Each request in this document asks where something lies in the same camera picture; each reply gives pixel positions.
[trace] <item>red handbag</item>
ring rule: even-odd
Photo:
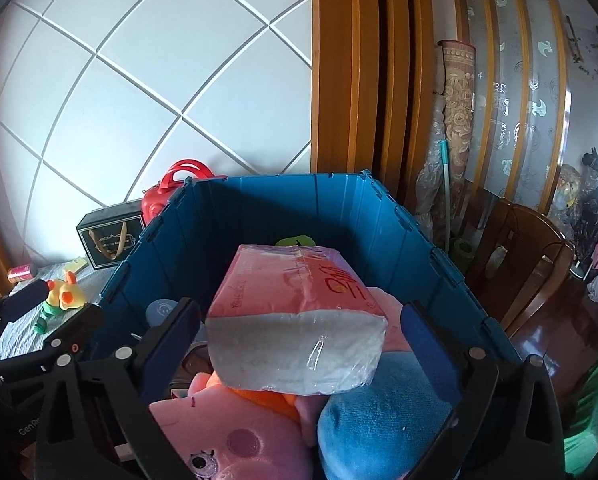
[[[143,221],[146,225],[163,211],[170,196],[178,188],[183,186],[183,180],[172,180],[177,171],[189,171],[198,179],[215,176],[205,164],[192,158],[185,158],[172,164],[160,182],[156,186],[152,186],[143,195],[141,212],[143,213]]]

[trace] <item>black gift box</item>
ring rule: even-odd
[[[138,243],[145,229],[141,199],[97,209],[83,217],[77,232],[93,269],[120,264]],[[121,234],[125,242],[120,246]]]

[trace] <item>plush toy eye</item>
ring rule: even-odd
[[[207,454],[205,452],[191,455],[188,461],[188,467],[199,478],[212,478],[219,471],[219,464],[215,457],[214,452]]]

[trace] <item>wooden chair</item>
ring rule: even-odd
[[[506,253],[490,279],[486,265],[499,246]],[[568,276],[575,248],[544,215],[499,199],[465,282],[508,337],[532,317]]]

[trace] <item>white wall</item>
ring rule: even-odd
[[[563,153],[563,163],[581,172],[581,157],[594,146],[598,152],[598,81],[570,64],[568,82],[572,94],[570,127]]]
[[[587,0],[559,0],[564,16],[569,16],[583,62],[574,63],[568,54],[568,85],[572,94],[570,127],[563,153],[563,163],[582,171],[581,156],[594,146],[598,152],[598,15]],[[566,35],[572,31],[564,24]]]
[[[0,233],[67,260],[94,208],[181,158],[309,171],[312,0],[14,0],[0,17]]]
[[[434,42],[457,39],[457,20],[454,0],[432,0]]]

